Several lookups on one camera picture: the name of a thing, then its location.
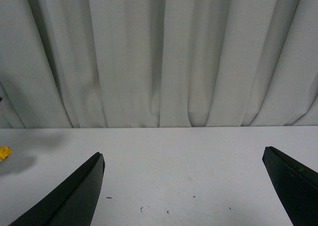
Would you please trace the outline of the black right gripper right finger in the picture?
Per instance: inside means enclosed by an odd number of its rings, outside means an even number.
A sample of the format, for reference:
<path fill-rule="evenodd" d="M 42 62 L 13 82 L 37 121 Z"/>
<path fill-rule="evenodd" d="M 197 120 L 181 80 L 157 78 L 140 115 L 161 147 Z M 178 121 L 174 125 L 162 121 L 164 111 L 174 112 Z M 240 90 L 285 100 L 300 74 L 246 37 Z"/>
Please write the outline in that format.
<path fill-rule="evenodd" d="M 265 148 L 262 161 L 292 224 L 316 226 L 318 173 L 272 146 Z"/>

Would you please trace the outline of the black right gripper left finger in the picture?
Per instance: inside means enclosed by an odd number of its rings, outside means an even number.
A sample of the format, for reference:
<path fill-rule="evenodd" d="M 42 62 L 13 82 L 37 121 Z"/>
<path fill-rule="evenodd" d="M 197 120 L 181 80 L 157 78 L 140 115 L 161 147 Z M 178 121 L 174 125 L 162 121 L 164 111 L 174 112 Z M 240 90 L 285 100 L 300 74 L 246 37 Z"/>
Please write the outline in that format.
<path fill-rule="evenodd" d="M 100 196 L 105 161 L 96 152 L 11 226 L 89 226 Z"/>

